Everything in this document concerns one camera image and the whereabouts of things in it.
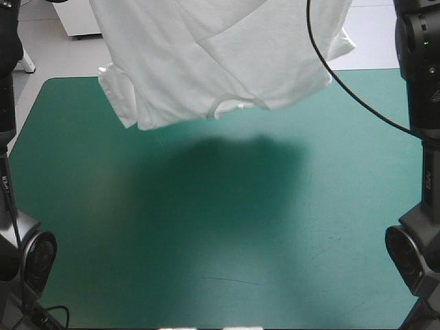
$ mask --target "white t-shirt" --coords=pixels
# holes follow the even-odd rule
[[[331,77],[316,56],[306,0],[90,0],[113,60],[99,81],[129,127],[280,109]],[[313,0],[313,34],[328,59],[354,44],[351,0]]]

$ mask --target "green cutting mat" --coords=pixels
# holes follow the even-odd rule
[[[407,124],[397,70],[348,85]],[[49,80],[11,157],[59,255],[42,303],[73,327],[395,328],[415,299],[385,229],[421,147],[337,85],[284,111],[124,129],[96,78]]]

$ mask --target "cloth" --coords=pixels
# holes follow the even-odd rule
[[[99,81],[126,127],[280,109],[331,82],[309,41],[306,0],[90,2],[113,61]],[[312,1],[328,60],[355,47],[343,29],[350,4]]]

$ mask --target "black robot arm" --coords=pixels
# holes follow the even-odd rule
[[[419,300],[402,330],[440,329],[440,0],[394,0],[410,129],[422,137],[421,201],[386,231],[386,248]]]

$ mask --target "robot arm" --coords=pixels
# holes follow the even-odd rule
[[[23,58],[23,47],[17,34],[20,1],[0,3],[0,78],[9,75]]]

